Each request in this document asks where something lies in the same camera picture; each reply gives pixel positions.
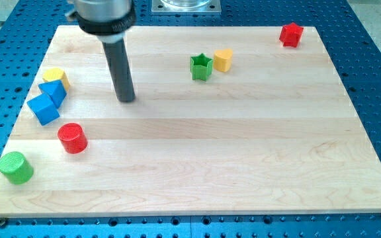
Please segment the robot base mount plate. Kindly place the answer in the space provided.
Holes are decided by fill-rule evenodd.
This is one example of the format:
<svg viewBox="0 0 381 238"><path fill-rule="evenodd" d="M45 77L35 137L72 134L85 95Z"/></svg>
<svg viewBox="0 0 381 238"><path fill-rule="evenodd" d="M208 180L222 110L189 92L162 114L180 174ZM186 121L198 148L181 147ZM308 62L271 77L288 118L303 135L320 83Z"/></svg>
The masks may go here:
<svg viewBox="0 0 381 238"><path fill-rule="evenodd" d="M153 13L220 13L220 0L152 0Z"/></svg>

